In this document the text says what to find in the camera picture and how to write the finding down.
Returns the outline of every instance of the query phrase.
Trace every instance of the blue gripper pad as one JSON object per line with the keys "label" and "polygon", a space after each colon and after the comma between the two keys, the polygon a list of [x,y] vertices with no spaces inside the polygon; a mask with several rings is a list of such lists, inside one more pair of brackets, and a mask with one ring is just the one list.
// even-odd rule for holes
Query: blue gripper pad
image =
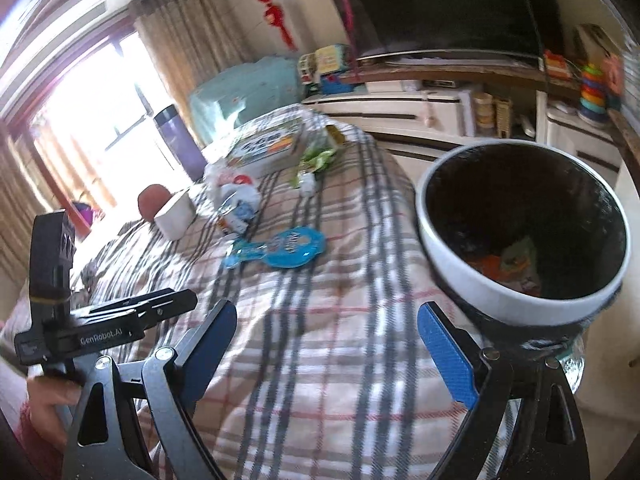
{"label": "blue gripper pad", "polygon": [[418,310],[418,333],[453,400],[472,410],[478,401],[473,368],[427,303]]}

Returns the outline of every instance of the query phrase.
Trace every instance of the blue plastic package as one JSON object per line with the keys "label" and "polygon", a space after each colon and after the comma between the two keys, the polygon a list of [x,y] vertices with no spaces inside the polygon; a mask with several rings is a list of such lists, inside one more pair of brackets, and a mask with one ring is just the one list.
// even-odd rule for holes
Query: blue plastic package
{"label": "blue plastic package", "polygon": [[225,267],[263,260],[271,267],[293,269],[308,264],[324,252],[324,235],[310,227],[295,227],[275,235],[268,242],[252,244],[236,240],[226,253]]}

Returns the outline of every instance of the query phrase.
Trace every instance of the brown ball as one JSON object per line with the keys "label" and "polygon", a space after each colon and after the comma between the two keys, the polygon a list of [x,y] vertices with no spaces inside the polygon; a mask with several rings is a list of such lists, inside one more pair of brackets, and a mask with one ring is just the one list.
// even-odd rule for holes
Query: brown ball
{"label": "brown ball", "polygon": [[155,216],[169,202],[171,193],[160,184],[152,184],[138,195],[138,211],[147,222],[153,222]]}

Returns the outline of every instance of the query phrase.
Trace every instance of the purple tumbler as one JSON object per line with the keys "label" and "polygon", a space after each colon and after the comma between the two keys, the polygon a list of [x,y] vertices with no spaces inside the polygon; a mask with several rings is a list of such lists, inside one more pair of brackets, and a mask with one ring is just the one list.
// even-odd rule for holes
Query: purple tumbler
{"label": "purple tumbler", "polygon": [[174,157],[184,168],[193,182],[197,182],[204,175],[207,159],[204,158],[198,145],[191,137],[187,127],[182,122],[175,105],[170,105],[154,117],[160,135],[166,142]]}

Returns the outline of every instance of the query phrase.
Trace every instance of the person's arm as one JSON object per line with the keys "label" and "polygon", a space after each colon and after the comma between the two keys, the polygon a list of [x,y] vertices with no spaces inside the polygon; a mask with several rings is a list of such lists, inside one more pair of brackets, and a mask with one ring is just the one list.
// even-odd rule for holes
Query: person's arm
{"label": "person's arm", "polygon": [[64,379],[27,379],[28,402],[20,410],[16,437],[45,480],[60,480],[66,432],[56,406],[73,405],[80,398],[80,386]]}

